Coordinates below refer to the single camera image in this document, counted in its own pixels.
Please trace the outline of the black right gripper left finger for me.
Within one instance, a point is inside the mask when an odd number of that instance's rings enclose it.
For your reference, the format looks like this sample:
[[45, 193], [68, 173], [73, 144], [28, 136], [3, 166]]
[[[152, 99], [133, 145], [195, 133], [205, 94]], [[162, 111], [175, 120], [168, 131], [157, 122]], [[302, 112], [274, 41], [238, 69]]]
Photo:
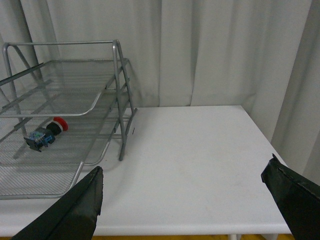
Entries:
[[103, 203], [103, 169], [91, 170], [13, 240], [90, 240]]

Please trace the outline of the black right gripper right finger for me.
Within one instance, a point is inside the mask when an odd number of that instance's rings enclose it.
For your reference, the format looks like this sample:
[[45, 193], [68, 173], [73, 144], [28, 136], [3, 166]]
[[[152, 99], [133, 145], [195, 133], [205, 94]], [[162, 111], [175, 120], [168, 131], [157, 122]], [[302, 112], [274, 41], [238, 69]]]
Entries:
[[282, 164], [273, 155], [261, 173], [296, 240], [320, 238], [320, 186]]

